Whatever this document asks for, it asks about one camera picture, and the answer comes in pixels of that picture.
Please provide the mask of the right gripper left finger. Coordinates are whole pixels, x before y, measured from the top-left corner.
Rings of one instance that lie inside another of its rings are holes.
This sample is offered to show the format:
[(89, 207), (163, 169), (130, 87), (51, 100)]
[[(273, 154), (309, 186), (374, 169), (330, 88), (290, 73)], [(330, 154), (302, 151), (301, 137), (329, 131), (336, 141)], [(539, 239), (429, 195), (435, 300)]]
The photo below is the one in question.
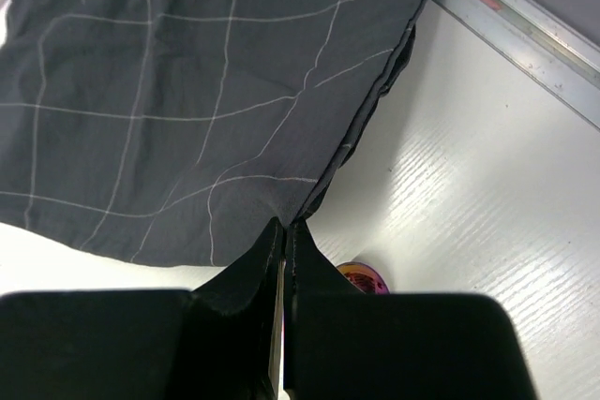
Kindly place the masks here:
[(274, 399), (284, 228), (194, 290), (1, 299), (5, 399)]

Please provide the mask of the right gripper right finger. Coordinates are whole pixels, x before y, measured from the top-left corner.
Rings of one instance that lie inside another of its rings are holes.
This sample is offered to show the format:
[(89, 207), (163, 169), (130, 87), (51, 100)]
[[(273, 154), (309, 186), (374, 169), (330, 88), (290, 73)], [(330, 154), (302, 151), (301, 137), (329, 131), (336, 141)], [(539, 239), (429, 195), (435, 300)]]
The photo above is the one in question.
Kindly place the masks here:
[(526, 399), (514, 326), (473, 293), (367, 294), (305, 222), (285, 245), (284, 387), (293, 399)]

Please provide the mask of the dark checked cloth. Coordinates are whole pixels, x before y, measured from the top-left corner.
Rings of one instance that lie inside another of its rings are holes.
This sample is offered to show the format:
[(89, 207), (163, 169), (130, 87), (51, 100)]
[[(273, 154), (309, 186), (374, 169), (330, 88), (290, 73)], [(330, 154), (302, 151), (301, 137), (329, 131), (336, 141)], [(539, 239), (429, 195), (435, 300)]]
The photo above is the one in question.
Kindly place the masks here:
[(316, 208), (426, 2), (10, 0), (2, 222), (136, 264), (230, 264)]

